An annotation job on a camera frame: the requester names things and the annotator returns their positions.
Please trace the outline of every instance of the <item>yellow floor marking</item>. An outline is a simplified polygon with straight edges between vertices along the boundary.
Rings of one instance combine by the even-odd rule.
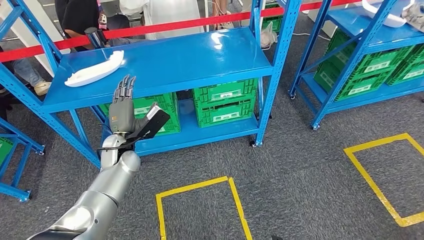
[[[198,182],[195,184],[178,187],[175,189],[171,189],[168,191],[164,191],[161,193],[156,194],[156,204],[157,204],[157,215],[159,218],[159,230],[160,230],[160,240],[167,240],[167,235],[165,231],[165,216],[164,216],[164,209],[162,205],[162,198],[168,197],[173,194],[180,194],[183,192],[187,192],[194,189],[203,188],[206,186],[210,186],[213,184],[228,182],[229,187],[231,189],[232,196],[234,198],[235,206],[237,207],[238,215],[240,216],[241,225],[244,230],[244,234],[246,235],[247,240],[252,240],[251,231],[249,230],[248,222],[245,219],[245,214],[243,213],[243,207],[242,203],[240,202],[240,197],[237,193],[236,185],[234,184],[234,180],[232,177],[228,178],[227,176],[222,176],[218,178],[214,178],[207,181]]]
[[[228,177],[226,176],[222,176],[222,177],[218,177],[215,179],[211,179],[211,180],[207,180],[207,181],[202,181],[202,182],[198,182],[195,184],[191,184],[191,185],[187,185],[187,186],[182,186],[182,187],[178,187],[178,188],[174,188],[168,191],[164,191],[159,193],[160,197],[167,197],[173,194],[179,194],[182,192],[187,192],[193,189],[199,189],[199,188],[203,188],[209,185],[213,185],[213,184],[218,184],[218,183],[222,183],[222,182],[226,182],[228,181]]]
[[[361,163],[358,161],[358,159],[355,157],[354,153],[358,151],[362,151],[365,149],[374,148],[380,145],[389,144],[394,141],[399,140],[408,140],[423,156],[424,156],[424,148],[421,147],[408,133],[402,133],[395,136],[389,136],[386,138],[370,141],[367,143],[359,144],[356,146],[351,146],[344,149],[344,152],[349,157],[349,159],[352,161],[353,165],[357,168],[357,170],[360,172],[362,177],[366,180],[366,182],[369,184],[371,189],[374,191],[374,193],[377,195],[377,197],[380,199],[381,203],[385,206],[387,211],[390,213],[390,215],[394,218],[395,222],[401,226],[401,227],[407,227],[411,226],[417,223],[424,222],[424,211],[411,215],[406,217],[401,217],[398,212],[396,212],[395,208],[390,204],[390,202],[387,200],[387,198],[384,196],[382,191],[379,189],[377,184],[374,182],[374,180],[370,177],[370,175],[367,173],[367,171],[364,169],[364,167],[361,165]]]
[[[240,202],[239,194],[237,193],[236,185],[232,177],[228,179],[229,187],[231,188],[232,196],[234,197],[235,206],[237,207],[238,215],[240,216],[241,225],[243,226],[244,234],[247,240],[252,240],[251,231],[249,230],[248,221],[245,219],[242,203]]]

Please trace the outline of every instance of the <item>blue metal shelf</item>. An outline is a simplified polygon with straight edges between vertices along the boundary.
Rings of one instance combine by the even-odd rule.
[[[44,145],[41,145],[36,141],[32,140],[30,137],[25,135],[23,132],[21,132],[19,129],[17,129],[1,117],[0,128],[2,128],[6,132],[0,133],[0,138],[7,138],[13,143],[10,152],[0,164],[0,193],[17,198],[20,202],[26,202],[30,199],[31,190],[19,189],[19,181],[21,179],[22,174],[24,173],[25,164],[27,163],[31,150],[34,150],[35,153],[39,155],[44,155]],[[22,144],[24,146],[24,150],[22,156],[20,157],[19,164],[16,168],[11,183],[5,183],[3,182],[3,176],[9,167],[9,163],[12,160],[12,156],[14,155],[18,144]]]
[[[314,118],[310,125],[314,130],[320,127],[320,122],[326,114],[424,91],[423,78],[407,81],[397,84],[396,86],[383,84],[383,86],[376,91],[341,101],[335,101],[336,96],[348,80],[348,77],[366,54],[424,43],[424,33],[414,30],[408,24],[399,28],[391,28],[383,25],[389,13],[400,15],[402,8],[407,6],[409,2],[409,0],[384,0],[379,6],[375,16],[370,18],[366,15],[362,7],[330,11],[331,0],[322,1],[321,8],[318,11],[315,24],[306,44],[305,52],[301,57],[294,81],[288,91],[291,99],[295,99],[296,92],[299,93],[308,107],[312,110]],[[307,66],[308,59],[311,56],[312,49],[325,20],[333,21],[345,33],[350,35],[351,39],[336,47],[315,63]],[[315,73],[308,72],[354,41],[357,42],[357,45],[353,53],[335,81],[334,86],[327,94],[327,92],[315,82]],[[300,88],[302,82],[306,83],[321,103],[319,108],[315,108],[309,96]]]
[[[409,3],[410,0],[398,0],[390,13],[400,16],[402,9]],[[372,20],[366,14],[366,10],[361,6],[330,10],[328,11],[327,19],[336,24],[350,37],[362,33],[370,25]],[[424,43],[424,33],[416,30],[407,23],[398,28],[383,25],[370,41],[365,53],[376,53],[420,43]]]
[[[75,71],[104,62],[117,50],[124,50],[125,63],[111,75],[81,87],[64,84]],[[127,74],[137,76],[133,96],[140,98],[272,72],[248,27],[205,32],[64,55],[42,106],[55,113],[110,103]]]
[[[315,97],[321,104],[324,103],[328,94],[326,91],[318,85],[314,80],[314,72],[303,75],[302,78],[309,89],[313,92]],[[424,77],[407,81],[404,83],[397,84],[395,86],[389,86],[383,84],[377,91],[366,93],[359,96],[354,96],[345,100],[332,102],[328,109],[328,113],[334,113],[346,109],[351,109],[367,104],[377,103],[387,99],[397,98],[408,94],[418,93],[424,91]]]
[[[193,100],[180,100],[178,105],[181,132],[138,141],[135,152],[139,156],[254,135],[259,130],[258,121],[253,114],[247,119],[201,128],[197,122]]]
[[[99,168],[98,156],[89,143],[76,109],[90,107],[102,124],[107,123],[108,120],[98,105],[112,101],[114,90],[125,75],[131,74],[137,77],[133,91],[134,98],[259,78],[258,121],[252,116],[237,122],[199,128],[194,108],[184,113],[188,102],[182,101],[180,102],[181,133],[138,142],[136,150],[140,155],[146,155],[250,134],[255,135],[254,145],[261,146],[292,39],[293,23],[296,22],[301,6],[301,0],[280,1],[286,14],[282,16],[280,34],[270,63],[260,47],[263,1],[252,1],[249,27],[62,55],[31,14],[24,0],[7,0],[14,14],[0,24],[0,35],[21,16],[34,36],[39,38],[55,76],[43,102],[2,64],[0,64],[0,84]],[[124,50],[124,62],[113,74],[86,86],[72,88],[64,84],[72,73],[103,62],[112,51],[116,50]],[[264,76],[269,76],[267,86],[263,85]],[[77,134],[57,117],[56,113],[61,111],[70,112]],[[105,130],[102,138],[110,134],[110,131]]]

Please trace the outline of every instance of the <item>white cloth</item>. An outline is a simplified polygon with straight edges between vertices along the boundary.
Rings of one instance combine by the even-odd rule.
[[[119,8],[125,15],[133,15],[141,13],[143,6],[148,4],[150,0],[119,0]]]
[[[151,0],[143,6],[143,14],[146,26],[200,18],[197,0]],[[146,38],[149,40],[165,39],[203,32],[203,26],[195,26],[148,33]]]

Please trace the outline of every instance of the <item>crate label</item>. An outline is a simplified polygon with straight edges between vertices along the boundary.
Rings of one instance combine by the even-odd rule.
[[[405,75],[402,79],[403,79],[403,80],[404,80],[404,79],[410,79],[410,78],[413,78],[413,77],[419,76],[419,75],[421,75],[421,74],[424,74],[424,69],[421,69],[421,70],[418,70],[418,71],[410,72],[410,73],[406,74],[406,75]]]
[[[366,67],[364,73],[368,73],[368,72],[372,72],[372,71],[376,71],[376,70],[387,68],[390,65],[390,62],[391,61],[385,61],[385,62],[382,62],[382,63],[379,63],[379,64],[368,66],[368,67]]]
[[[344,55],[341,51],[336,53],[335,56],[344,64],[346,64],[349,60],[349,58],[346,55]]]
[[[235,119],[240,117],[240,113],[237,112],[233,112],[233,113],[228,113],[225,115],[221,115],[221,116],[214,116],[213,117],[213,123],[215,122],[219,122],[219,121],[223,121],[223,120],[228,120],[228,119]]]
[[[352,89],[352,90],[349,91],[349,93],[347,95],[349,96],[349,95],[352,95],[352,94],[358,94],[358,93],[370,90],[371,86],[372,86],[372,84]]]
[[[147,114],[149,112],[149,110],[150,110],[150,106],[135,108],[134,109],[134,115]]]
[[[234,98],[242,95],[242,90],[234,90],[234,91],[228,91],[228,92],[222,92],[217,94],[212,94],[211,101],[217,101],[221,99],[228,99],[228,98]]]
[[[334,85],[333,80],[327,75],[326,72],[321,72],[320,76],[328,84],[328,86],[330,86],[330,88]]]

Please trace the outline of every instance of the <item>floor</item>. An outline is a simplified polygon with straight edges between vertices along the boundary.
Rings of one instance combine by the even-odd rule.
[[[301,14],[295,32],[306,33],[311,27],[312,21]],[[155,195],[222,176],[234,179],[254,240],[424,239],[424,222],[398,226],[343,151],[402,133],[424,146],[424,94],[333,113],[312,131],[312,114],[303,100],[287,95],[306,40],[307,36],[293,36],[264,145],[248,146],[247,136],[143,157],[108,240],[160,239]],[[325,40],[318,41],[314,58],[327,47]],[[266,52],[270,59],[272,53],[273,49]],[[99,146],[97,119],[88,109],[78,113],[90,142]],[[29,157],[19,184],[32,189],[32,199],[19,203],[0,195],[0,236],[18,240],[54,223],[90,186],[98,170],[26,107],[15,105],[8,116],[46,145],[45,156]],[[71,125],[68,113],[59,117]],[[355,156],[401,217],[424,211],[424,156],[412,145],[396,141]],[[15,167],[8,170],[6,180]],[[246,239],[226,182],[164,197],[162,205],[169,240]]]

